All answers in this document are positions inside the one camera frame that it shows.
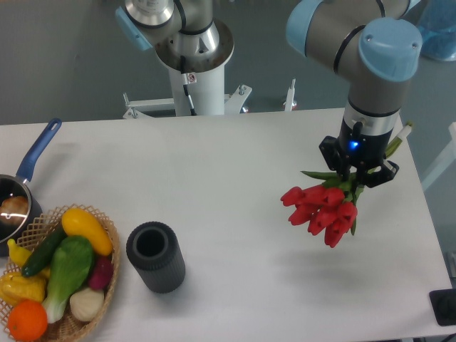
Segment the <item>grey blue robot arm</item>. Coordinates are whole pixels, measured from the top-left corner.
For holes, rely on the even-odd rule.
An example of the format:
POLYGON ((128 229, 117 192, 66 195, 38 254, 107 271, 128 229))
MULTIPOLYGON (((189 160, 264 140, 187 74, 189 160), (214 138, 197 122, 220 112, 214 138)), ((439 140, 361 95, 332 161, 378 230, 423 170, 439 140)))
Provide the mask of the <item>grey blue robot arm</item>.
MULTIPOLYGON (((412 7, 412 1, 301 1, 286 24, 295 51, 350 84, 340 133, 319 149, 335 178, 353 189, 376 187, 398 172, 386 148, 422 46, 420 32, 403 19, 412 7)), ((126 1, 115 17, 138 49, 154 49, 167 67, 178 116, 239 112, 224 94, 234 39, 211 1, 126 1)))

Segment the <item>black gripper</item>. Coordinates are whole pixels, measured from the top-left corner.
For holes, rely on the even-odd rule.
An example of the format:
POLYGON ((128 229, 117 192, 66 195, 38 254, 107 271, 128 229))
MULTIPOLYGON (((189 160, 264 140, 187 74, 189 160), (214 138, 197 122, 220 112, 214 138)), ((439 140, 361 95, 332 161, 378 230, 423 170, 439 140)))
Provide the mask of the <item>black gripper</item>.
POLYGON ((318 148, 328 168, 343 181, 348 181, 355 168, 355 177, 364 178, 363 184, 374 188, 393 180, 400 169, 385 156, 391 134, 389 117, 345 115, 339 136, 326 136, 318 148))

